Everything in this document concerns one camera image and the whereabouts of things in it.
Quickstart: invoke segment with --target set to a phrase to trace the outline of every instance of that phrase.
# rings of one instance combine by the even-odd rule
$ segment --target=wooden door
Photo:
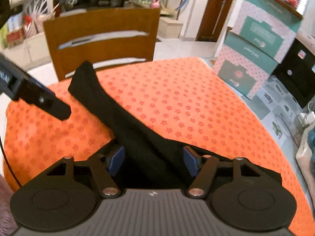
[[[217,42],[233,0],[208,0],[197,41]]]

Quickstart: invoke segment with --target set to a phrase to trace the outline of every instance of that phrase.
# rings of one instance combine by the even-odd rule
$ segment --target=blue gripper pad
[[[199,173],[198,165],[201,162],[201,157],[195,157],[189,150],[185,147],[183,148],[183,156],[184,156],[184,163],[186,168],[188,169],[191,176],[197,176]]]
[[[109,166],[107,168],[108,173],[111,176],[115,176],[120,169],[123,161],[125,160],[125,148],[121,147],[109,160]]]

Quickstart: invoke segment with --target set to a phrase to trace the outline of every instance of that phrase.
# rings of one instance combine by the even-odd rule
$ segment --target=black cloth
[[[126,160],[120,169],[120,175],[124,174],[124,188],[186,190],[193,182],[183,161],[183,147],[188,144],[161,137],[122,108],[101,87],[90,62],[84,62],[75,71],[68,91],[109,127],[117,142],[124,146]],[[189,146],[199,155],[209,154],[221,161],[231,161]],[[269,170],[268,173],[281,181],[280,174]]]

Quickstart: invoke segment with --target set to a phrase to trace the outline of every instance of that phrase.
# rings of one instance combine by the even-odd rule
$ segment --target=black cable
[[[13,171],[12,171],[12,168],[11,168],[9,162],[7,161],[7,156],[6,156],[5,153],[4,153],[4,149],[3,149],[3,146],[2,146],[1,137],[0,137],[0,146],[1,146],[1,151],[2,151],[2,154],[3,154],[4,160],[5,160],[5,163],[7,164],[7,167],[9,168],[9,170],[10,170],[12,176],[14,177],[15,181],[17,182],[17,184],[18,184],[19,187],[21,188],[21,187],[22,187],[21,183],[20,183],[20,182],[18,181],[18,179],[16,178],[15,174],[14,174]]]

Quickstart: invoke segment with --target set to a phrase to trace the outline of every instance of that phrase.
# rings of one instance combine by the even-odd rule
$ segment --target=logo
[[[257,42],[260,47],[262,47],[262,48],[266,47],[266,44],[264,42],[258,40],[257,38],[255,38],[254,41]]]
[[[230,82],[233,83],[235,85],[235,87],[239,87],[239,83],[238,82],[236,82],[236,81],[234,81],[232,79],[230,79]]]
[[[256,58],[259,58],[259,55],[256,54],[255,52],[253,52],[251,49],[247,48],[247,47],[244,47],[244,50],[247,50],[249,51],[252,55],[254,55]]]
[[[149,195],[152,196],[152,197],[155,197],[155,196],[158,195],[158,193],[153,191],[153,192],[149,192]]]
[[[270,5],[272,8],[274,8],[276,11],[280,12],[281,14],[283,14],[283,11],[280,10],[277,6],[271,4],[270,2],[266,2],[266,4]]]
[[[235,71],[234,74],[235,74],[235,76],[237,78],[242,78],[243,77],[243,73],[241,71]]]
[[[300,50],[300,52],[297,54],[301,59],[305,59],[306,53],[303,50]]]
[[[9,83],[10,81],[10,77],[7,76],[7,74],[5,74],[3,71],[0,71],[0,78],[5,81],[6,83]]]

